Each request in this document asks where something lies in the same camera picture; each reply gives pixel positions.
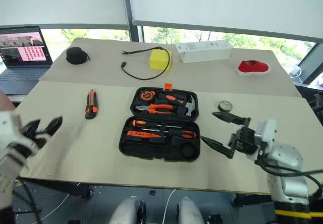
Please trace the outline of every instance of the laptop keyboard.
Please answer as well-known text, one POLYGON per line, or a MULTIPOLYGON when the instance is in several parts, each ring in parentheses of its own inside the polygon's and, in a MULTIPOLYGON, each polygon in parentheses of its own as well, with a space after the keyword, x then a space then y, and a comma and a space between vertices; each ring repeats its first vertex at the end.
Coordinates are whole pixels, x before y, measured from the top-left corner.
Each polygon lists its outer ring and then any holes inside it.
POLYGON ((0 80, 38 80, 48 68, 6 69, 0 80))

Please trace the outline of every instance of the roller blind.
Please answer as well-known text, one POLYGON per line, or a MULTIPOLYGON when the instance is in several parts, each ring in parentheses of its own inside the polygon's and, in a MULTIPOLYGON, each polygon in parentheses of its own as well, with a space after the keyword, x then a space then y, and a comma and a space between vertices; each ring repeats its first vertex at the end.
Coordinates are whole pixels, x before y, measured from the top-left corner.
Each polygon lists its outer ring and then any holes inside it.
POLYGON ((0 25, 24 24, 128 27, 124 0, 0 0, 0 25))
POLYGON ((130 3, 135 25, 193 25, 233 32, 239 29, 242 33, 251 30, 312 37, 323 42, 323 0, 130 0, 130 3))

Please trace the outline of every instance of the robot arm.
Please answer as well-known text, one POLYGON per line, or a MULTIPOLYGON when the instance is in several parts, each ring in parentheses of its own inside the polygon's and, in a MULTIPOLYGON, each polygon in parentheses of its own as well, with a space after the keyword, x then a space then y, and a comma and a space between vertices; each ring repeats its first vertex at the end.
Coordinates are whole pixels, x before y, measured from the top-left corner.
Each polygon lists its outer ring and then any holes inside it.
MULTIPOLYGON (((309 211, 308 188, 305 177, 315 180, 309 175, 293 176, 291 172, 300 172, 303 166, 301 153, 290 145, 275 141, 276 121, 260 121, 256 131, 248 128, 250 118, 241 118, 230 113, 212 113, 220 120, 242 125, 236 134, 232 134, 229 146, 201 137, 212 149, 232 158, 235 150, 243 152, 248 159, 268 172, 267 184, 275 204, 275 214, 279 223, 311 223, 309 211)), ((314 197, 322 195, 322 186, 314 197)))
POLYGON ((37 154, 62 125, 63 118, 53 119, 43 130, 37 130, 40 120, 22 127, 14 111, 0 112, 0 210, 12 204, 13 183, 29 156, 37 154))

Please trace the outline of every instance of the open toolbox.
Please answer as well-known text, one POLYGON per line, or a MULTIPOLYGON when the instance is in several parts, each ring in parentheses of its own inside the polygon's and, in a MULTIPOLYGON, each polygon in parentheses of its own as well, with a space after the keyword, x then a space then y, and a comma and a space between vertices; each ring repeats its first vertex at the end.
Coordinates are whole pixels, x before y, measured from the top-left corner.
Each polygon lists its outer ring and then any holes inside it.
POLYGON ((141 87, 130 106, 119 150, 126 156, 165 161, 196 160, 200 154, 198 100, 194 92, 141 87))

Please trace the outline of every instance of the hammer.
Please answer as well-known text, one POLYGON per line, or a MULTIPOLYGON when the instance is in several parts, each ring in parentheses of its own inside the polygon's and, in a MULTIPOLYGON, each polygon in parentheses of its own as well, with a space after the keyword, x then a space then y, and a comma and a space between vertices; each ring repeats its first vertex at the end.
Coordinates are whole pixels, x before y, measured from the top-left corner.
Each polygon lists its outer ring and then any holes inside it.
POLYGON ((166 99, 169 103, 171 103, 173 105, 185 106, 187 108, 187 113, 185 115, 188 117, 190 117, 192 115, 192 111, 195 110, 195 100, 192 95, 190 95, 190 96, 191 96, 191 100, 192 100, 191 103, 187 102, 185 100, 182 100, 182 99, 178 99, 178 98, 176 98, 172 95, 169 95, 169 94, 163 94, 163 93, 158 94, 159 99, 166 99))

